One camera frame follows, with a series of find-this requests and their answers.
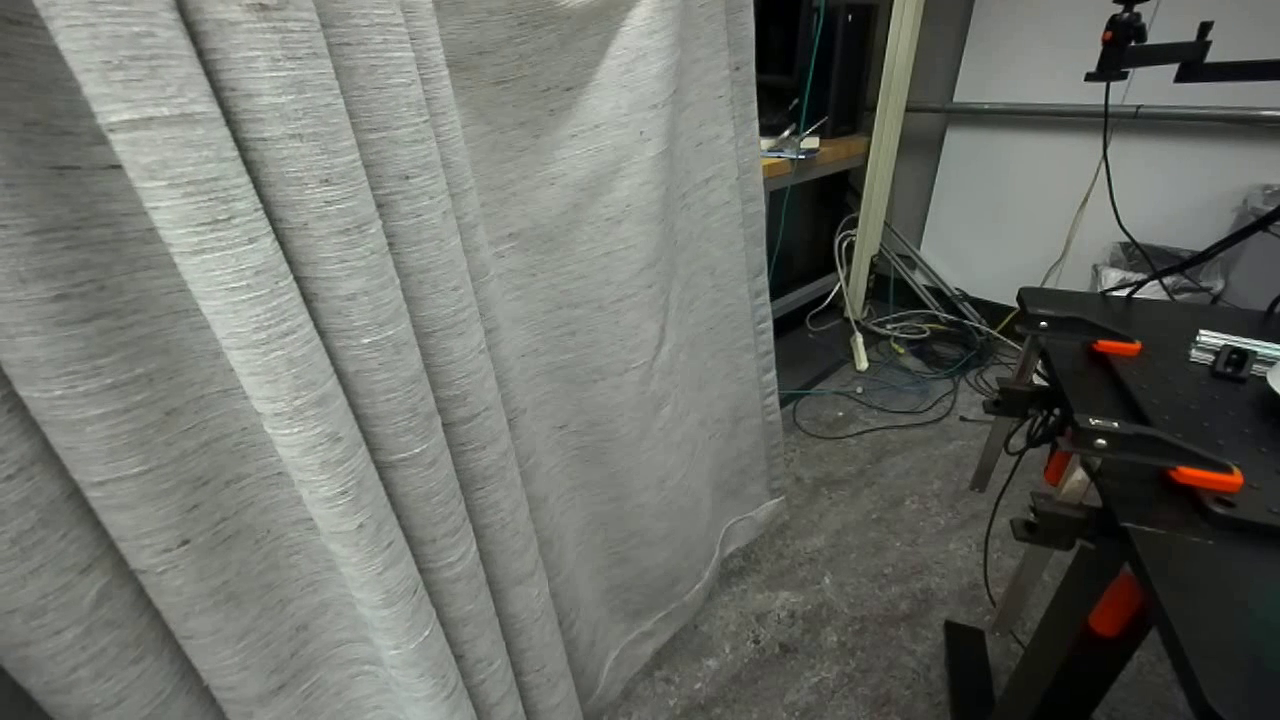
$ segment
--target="wall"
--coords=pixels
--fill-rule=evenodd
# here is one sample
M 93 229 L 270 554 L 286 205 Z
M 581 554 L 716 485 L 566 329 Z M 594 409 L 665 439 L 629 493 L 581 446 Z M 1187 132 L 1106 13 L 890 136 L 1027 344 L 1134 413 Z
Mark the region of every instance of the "wall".
M 1106 0 L 977 0 L 961 61 L 955 102 L 1102 107 L 1083 85 Z M 1183 38 L 1218 19 L 1212 61 L 1280 56 L 1276 0 L 1160 0 L 1151 38 Z M 1146 67 L 1116 85 L 1122 110 L 1151 107 L 1276 107 L 1280 85 L 1172 85 Z M 1280 122 L 1126 122 L 1112 165 L 1130 229 L 1155 242 L 1195 246 L 1236 225 L 1243 188 L 1280 182 Z M 1073 213 L 1096 172 L 1096 120 L 952 120 L 934 182 L 923 254 L 961 288 L 1014 299 L 1065 246 Z M 1089 288 L 1092 264 L 1116 246 L 1116 225 L 1096 182 L 1073 254 L 1058 282 Z

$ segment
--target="gray carpet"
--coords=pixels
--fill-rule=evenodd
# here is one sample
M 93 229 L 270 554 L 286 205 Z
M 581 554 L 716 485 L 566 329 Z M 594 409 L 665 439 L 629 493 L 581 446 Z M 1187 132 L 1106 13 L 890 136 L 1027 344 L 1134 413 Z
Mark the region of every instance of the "gray carpet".
M 853 388 L 853 375 L 819 382 L 819 391 L 831 388 Z M 920 402 L 938 388 L 944 382 L 869 382 L 899 402 Z M 886 419 L 866 409 L 850 409 L 850 414 L 838 409 L 831 419 L 829 398 L 808 398 L 803 413 L 808 427 L 816 419 Z M 606 716 L 950 716 L 942 626 L 944 618 L 987 623 L 992 616 L 979 590 L 979 528 L 992 493 L 968 493 L 986 439 L 977 414 L 977 395 L 961 391 L 961 409 L 938 427 L 814 439 L 794 419 L 789 516 L 730 560 L 703 612 Z M 1027 456 L 1004 516 L 1026 508 L 1038 467 L 1040 456 Z M 1000 590 L 1019 546 L 1004 520 L 996 528 Z M 992 638 L 992 665 L 1004 680 L 1015 642 Z M 1150 638 L 1096 716 L 1187 716 L 1160 638 Z

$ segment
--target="curtain fold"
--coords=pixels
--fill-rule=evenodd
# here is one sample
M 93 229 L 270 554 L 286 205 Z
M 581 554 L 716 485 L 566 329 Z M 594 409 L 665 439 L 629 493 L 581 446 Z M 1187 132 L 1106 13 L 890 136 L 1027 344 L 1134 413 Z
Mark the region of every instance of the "curtain fold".
M 581 716 L 772 516 L 739 0 L 17 0 L 0 90 L 54 716 Z

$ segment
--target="orange handle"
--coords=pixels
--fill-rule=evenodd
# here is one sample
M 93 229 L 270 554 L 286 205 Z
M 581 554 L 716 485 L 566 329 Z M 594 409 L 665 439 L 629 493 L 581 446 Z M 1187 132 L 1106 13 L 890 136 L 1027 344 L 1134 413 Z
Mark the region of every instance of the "orange handle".
M 1183 486 L 1206 493 L 1206 494 L 1242 494 L 1243 493 L 1242 467 L 1172 462 L 1170 476 Z
M 1092 350 L 1134 358 L 1146 350 L 1146 341 L 1102 336 L 1102 341 L 1092 341 Z

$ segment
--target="wire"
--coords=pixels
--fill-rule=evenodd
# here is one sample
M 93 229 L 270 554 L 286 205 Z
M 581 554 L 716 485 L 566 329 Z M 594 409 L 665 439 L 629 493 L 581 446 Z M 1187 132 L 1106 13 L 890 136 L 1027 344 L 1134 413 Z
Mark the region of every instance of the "wire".
M 987 336 L 987 341 L 996 341 L 996 344 L 1009 346 L 1009 350 L 1026 350 L 1026 344 L 1000 336 L 1000 331 L 987 329 L 987 323 L 977 323 L 977 319 L 961 319 L 961 323 L 973 329 L 973 331 L 979 331 L 979 336 Z
M 897 341 L 897 344 L 920 344 L 944 323 L 952 323 L 952 315 L 942 315 L 934 309 L 903 309 L 903 313 L 881 313 L 859 319 L 869 336 Z
M 1019 309 L 1014 309 L 1014 313 L 996 323 L 996 331 L 1004 336 L 1004 329 L 1009 329 L 1015 315 L 1019 315 Z
M 1160 276 L 1160 264 L 1151 260 L 1151 250 L 1126 225 L 1122 194 L 1116 194 L 1116 172 L 1112 172 L 1112 81 L 1106 85 L 1106 151 L 1102 151 L 1102 165 L 1106 165 L 1108 207 L 1112 207 L 1112 218 L 1116 218 L 1126 242 L 1150 264 L 1151 276 Z
M 853 233 L 857 233 L 857 213 L 839 217 L 838 237 L 831 237 L 831 264 L 838 264 L 838 282 L 829 288 L 829 295 L 803 313 L 803 329 L 819 331 L 814 319 L 838 305 L 838 295 L 843 291 L 850 279 L 850 246 L 853 246 Z
M 1058 260 L 1045 269 L 1040 288 L 1047 288 L 1047 279 L 1069 264 L 1069 254 L 1073 254 L 1073 246 L 1078 246 L 1078 237 L 1081 237 L 1083 207 L 1089 207 L 1102 176 L 1106 176 L 1106 159 L 1092 165 L 1092 176 L 1089 176 L 1089 188 L 1083 188 L 1083 194 L 1081 194 L 1081 205 L 1078 205 L 1078 217 L 1073 217 L 1073 225 L 1069 225 L 1065 246 L 1059 246 Z
M 920 413 L 934 413 L 934 414 L 920 414 L 920 419 L 899 419 L 899 422 L 869 422 L 869 427 L 850 427 L 850 432 L 825 432 L 825 427 L 814 427 L 803 422 L 803 398 L 798 402 L 798 432 L 801 436 L 814 436 L 814 439 L 857 439 L 857 436 L 875 436 L 875 432 L 903 432 L 903 427 L 934 427 L 934 422 L 944 422 L 955 402 L 961 402 L 961 378 L 952 378 L 938 398 L 930 398 Z
M 1160 276 L 1178 276 L 1178 273 L 1199 269 L 1199 264 L 1234 250 L 1236 242 L 1250 242 L 1252 237 L 1268 233 L 1273 225 L 1280 225 L 1280 205 L 1268 207 L 1266 217 L 1234 229 L 1228 237 L 1212 239 L 1208 246 L 1199 246 L 1199 250 L 1194 250 L 1194 254 L 1183 254 L 1183 260 L 1178 260 L 1178 264 L 1170 264 L 1170 269 L 1160 269 L 1160 273 L 1151 273 L 1151 276 L 1146 276 L 1146 279 L 1135 279 L 1135 282 L 1130 288 L 1130 299 L 1134 299 L 1146 282 L 1151 282 L 1151 279 L 1160 279 Z
M 1000 485 L 1000 493 L 996 493 L 996 499 L 987 508 L 987 525 L 986 525 L 986 590 L 987 590 L 992 609 L 1000 605 L 996 588 L 992 588 L 992 530 L 996 530 L 1000 504 L 1004 504 L 1015 473 L 1026 467 L 1026 459 L 1027 459 L 1027 446 L 1014 453 L 1009 476 L 1004 476 L 1004 485 Z

